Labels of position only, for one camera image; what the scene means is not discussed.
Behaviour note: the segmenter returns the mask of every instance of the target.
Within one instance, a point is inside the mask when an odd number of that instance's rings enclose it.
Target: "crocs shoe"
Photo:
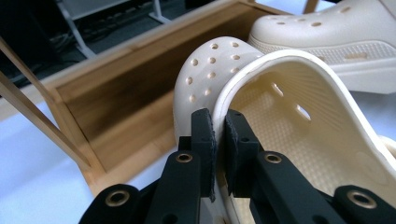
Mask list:
[[[208,41],[177,78],[177,141],[191,135],[191,113],[204,107],[218,141],[228,109],[240,111],[263,148],[286,155],[315,188],[333,195],[339,186],[356,185],[396,206],[395,158],[340,78],[314,55],[296,49],[262,55],[231,37]],[[247,201],[220,189],[230,207],[241,204],[239,218],[251,220]]]
[[[301,16],[258,19],[248,43],[264,54],[316,55],[351,91],[396,92],[396,1],[344,0]]]

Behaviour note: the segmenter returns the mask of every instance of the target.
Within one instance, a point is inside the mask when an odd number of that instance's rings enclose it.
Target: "wooden box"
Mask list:
[[[215,1],[46,82],[47,104],[74,145],[59,146],[92,193],[127,182],[176,145],[173,88],[195,49],[219,36],[247,41],[255,20],[282,13],[249,0]]]

